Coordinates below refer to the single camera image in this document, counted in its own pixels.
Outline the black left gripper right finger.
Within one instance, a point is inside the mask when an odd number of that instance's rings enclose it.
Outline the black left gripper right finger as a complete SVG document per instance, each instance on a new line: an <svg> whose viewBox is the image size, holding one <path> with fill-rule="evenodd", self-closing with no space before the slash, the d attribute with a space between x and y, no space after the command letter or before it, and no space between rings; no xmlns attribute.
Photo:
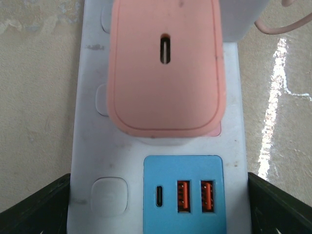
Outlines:
<svg viewBox="0 0 312 234"><path fill-rule="evenodd" d="M292 195L248 173L253 234L310 234L312 208Z"/></svg>

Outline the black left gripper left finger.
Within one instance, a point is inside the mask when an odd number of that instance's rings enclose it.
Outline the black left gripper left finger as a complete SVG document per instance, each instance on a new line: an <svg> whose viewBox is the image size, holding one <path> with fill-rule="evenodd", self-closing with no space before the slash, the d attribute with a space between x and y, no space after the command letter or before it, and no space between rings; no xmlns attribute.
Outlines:
<svg viewBox="0 0 312 234"><path fill-rule="evenodd" d="M65 174L0 214L2 234L65 234L70 195Z"/></svg>

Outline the white power strip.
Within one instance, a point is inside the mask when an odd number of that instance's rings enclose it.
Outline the white power strip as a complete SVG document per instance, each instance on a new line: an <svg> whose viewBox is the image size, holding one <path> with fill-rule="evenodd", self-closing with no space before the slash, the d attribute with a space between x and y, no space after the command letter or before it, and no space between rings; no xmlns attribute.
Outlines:
<svg viewBox="0 0 312 234"><path fill-rule="evenodd" d="M227 105L193 139L139 139L105 107L112 1L84 6L67 217L69 234L249 234L236 42L224 43Z"/></svg>

